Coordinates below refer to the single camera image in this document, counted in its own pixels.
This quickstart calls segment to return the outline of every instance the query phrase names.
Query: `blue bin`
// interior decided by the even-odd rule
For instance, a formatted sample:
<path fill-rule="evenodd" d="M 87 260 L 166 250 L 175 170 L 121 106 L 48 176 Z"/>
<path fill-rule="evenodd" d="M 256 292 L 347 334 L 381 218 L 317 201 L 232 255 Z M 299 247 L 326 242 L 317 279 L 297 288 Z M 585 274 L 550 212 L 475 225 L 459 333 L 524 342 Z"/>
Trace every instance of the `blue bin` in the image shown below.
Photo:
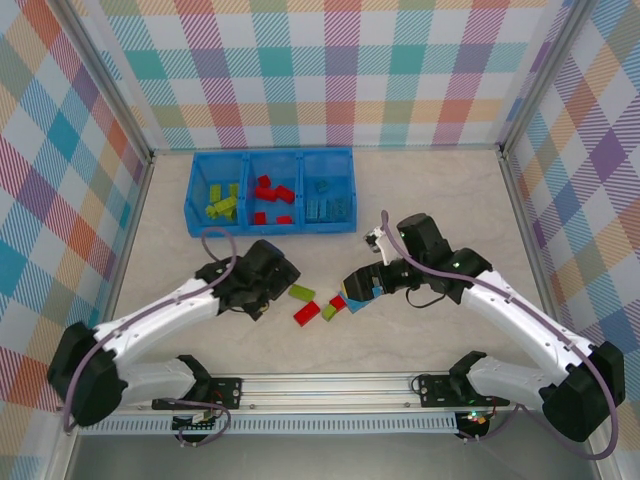
<path fill-rule="evenodd" d="M 271 188 L 283 185 L 295 192 L 295 201 L 268 202 L 255 197 L 258 178 L 268 175 Z M 230 195 L 229 185 L 239 184 L 236 218 L 210 219 L 205 210 L 211 185 Z M 317 205 L 318 215 L 307 218 Z M 220 226 L 234 235 L 287 235 L 293 233 L 355 232 L 357 199 L 353 152 L 350 148 L 243 150 L 196 153 L 184 204 L 187 229 L 199 237 L 209 226 Z M 266 225 L 255 225 L 256 212 L 264 212 Z M 293 224 L 281 225 L 277 217 L 288 215 Z"/>

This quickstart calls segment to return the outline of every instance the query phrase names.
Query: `colorful plaid pattern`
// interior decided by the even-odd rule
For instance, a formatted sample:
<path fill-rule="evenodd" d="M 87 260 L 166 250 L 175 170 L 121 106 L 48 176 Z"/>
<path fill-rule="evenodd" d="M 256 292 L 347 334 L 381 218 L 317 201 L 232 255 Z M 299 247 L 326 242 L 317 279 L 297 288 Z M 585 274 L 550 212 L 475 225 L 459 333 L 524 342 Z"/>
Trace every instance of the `colorful plaid pattern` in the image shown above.
<path fill-rule="evenodd" d="M 101 0 L 115 46 L 85 22 L 172 149 L 492 144 L 551 3 Z"/>
<path fill-rule="evenodd" d="M 638 25 L 638 1 L 598 4 L 512 157 L 561 321 L 624 351 L 629 402 L 621 407 L 621 447 L 635 451 L 640 450 Z M 629 455 L 640 466 L 640 452 Z"/>
<path fill-rule="evenodd" d="M 45 0 L 0 12 L 0 478 L 29 479 L 59 403 L 47 365 L 101 319 L 143 161 Z"/>

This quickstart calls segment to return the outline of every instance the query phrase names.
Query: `blue lego brick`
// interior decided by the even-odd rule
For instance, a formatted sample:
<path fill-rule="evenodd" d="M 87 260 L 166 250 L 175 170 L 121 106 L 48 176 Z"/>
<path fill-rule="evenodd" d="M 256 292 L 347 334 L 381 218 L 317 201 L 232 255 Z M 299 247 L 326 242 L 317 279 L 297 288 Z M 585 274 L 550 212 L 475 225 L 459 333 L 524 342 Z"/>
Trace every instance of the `blue lego brick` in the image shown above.
<path fill-rule="evenodd" d="M 318 214 L 318 220 L 321 222 L 330 222 L 332 220 L 329 200 L 320 200 L 320 213 Z"/>
<path fill-rule="evenodd" d="M 347 218 L 347 199 L 338 198 L 333 202 L 333 220 L 342 221 Z"/>
<path fill-rule="evenodd" d="M 382 287 L 373 287 L 373 298 L 378 298 L 382 295 Z M 351 300 L 346 297 L 344 292 L 340 292 L 340 296 L 343 298 L 345 302 L 347 302 L 347 308 L 351 313 L 356 313 L 358 310 L 362 310 L 364 307 L 369 305 L 373 300 L 369 300 L 367 302 L 358 302 L 356 300 Z"/>
<path fill-rule="evenodd" d="M 316 191 L 318 193 L 325 193 L 329 191 L 329 182 L 326 180 L 318 180 L 316 182 Z"/>
<path fill-rule="evenodd" d="M 307 200 L 306 219 L 309 222 L 318 221 L 319 204 L 317 200 Z"/>

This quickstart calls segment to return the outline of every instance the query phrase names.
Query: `beige table surface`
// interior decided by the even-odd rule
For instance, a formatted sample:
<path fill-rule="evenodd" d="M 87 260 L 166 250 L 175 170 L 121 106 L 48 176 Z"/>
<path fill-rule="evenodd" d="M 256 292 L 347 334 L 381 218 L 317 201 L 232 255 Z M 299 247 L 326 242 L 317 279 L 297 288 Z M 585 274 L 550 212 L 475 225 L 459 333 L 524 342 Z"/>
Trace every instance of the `beige table surface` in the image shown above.
<path fill-rule="evenodd" d="M 299 283 L 317 292 L 322 307 L 342 279 L 379 260 L 362 240 L 386 208 L 395 225 L 408 215 L 432 215 L 452 248 L 471 247 L 520 293 L 539 304 L 536 287 L 500 168 L 492 151 L 356 151 L 358 231 L 340 235 L 268 237 L 302 272 Z M 183 204 L 191 156 L 157 164 L 116 309 L 116 318 L 172 291 L 208 256 L 186 230 Z M 237 239 L 244 253 L 255 237 Z M 225 240 L 210 244 L 228 256 Z M 422 303 L 435 298 L 415 292 Z M 526 354 L 478 314 L 451 301 L 416 310 L 402 293 L 385 295 L 331 323 L 317 316 L 301 328 L 292 315 L 302 304 L 283 295 L 254 322 L 225 313 L 157 345 L 145 361 L 192 354 L 210 372 L 297 373 L 446 370 L 470 350 L 528 364 Z"/>

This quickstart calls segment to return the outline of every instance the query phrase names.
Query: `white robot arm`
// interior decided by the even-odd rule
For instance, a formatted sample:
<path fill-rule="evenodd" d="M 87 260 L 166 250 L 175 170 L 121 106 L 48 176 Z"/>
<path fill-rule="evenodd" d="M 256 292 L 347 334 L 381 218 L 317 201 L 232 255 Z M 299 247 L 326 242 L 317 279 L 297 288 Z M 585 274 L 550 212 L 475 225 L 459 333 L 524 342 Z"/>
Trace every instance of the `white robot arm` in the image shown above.
<path fill-rule="evenodd" d="M 67 391 L 80 362 L 98 342 L 112 334 L 79 377 L 71 407 L 78 425 L 93 425 L 119 405 L 162 398 L 212 401 L 214 388 L 209 373 L 193 357 L 181 355 L 165 363 L 135 362 L 158 342 L 227 310 L 244 311 L 258 320 L 269 301 L 276 300 L 300 276 L 280 250 L 259 240 L 237 258 L 226 279 L 213 290 L 207 289 L 222 276 L 229 261 L 227 258 L 205 265 L 181 287 L 130 315 L 93 329 L 78 323 L 65 330 L 47 373 L 49 383 L 65 401 L 71 400 L 66 398 Z M 195 295 L 181 300 L 189 293 Z M 122 329 L 134 316 L 165 303 Z"/>
<path fill-rule="evenodd" d="M 578 350 L 603 377 L 615 405 L 622 403 L 625 398 L 624 357 L 618 348 L 609 342 L 593 345 L 553 321 L 518 294 L 473 250 L 452 251 L 433 219 L 424 213 L 408 217 L 397 228 L 414 263 L 428 267 L 426 270 L 452 276 L 425 273 L 425 269 L 417 269 L 405 258 L 399 258 L 384 228 L 378 227 L 365 236 L 365 241 L 374 252 L 381 253 L 383 259 L 356 270 L 344 280 L 343 290 L 348 298 L 372 300 L 373 287 L 382 287 L 383 293 L 395 293 L 427 284 L 435 292 L 483 315 L 520 345 L 539 366 L 539 369 L 532 369 L 510 365 L 483 352 L 471 352 L 449 370 L 450 390 L 461 401 L 471 403 L 476 398 L 500 397 L 519 403 L 542 411 L 568 438 L 584 441 L 609 416 L 609 406 L 596 378 L 576 354 L 575 350 Z M 477 283 L 455 277 L 472 277 Z M 483 285 L 497 288 L 492 290 Z M 510 295 L 507 298 L 497 295 L 497 289 Z M 532 312 L 527 312 L 521 305 Z M 535 317 L 561 332 L 570 345 Z"/>

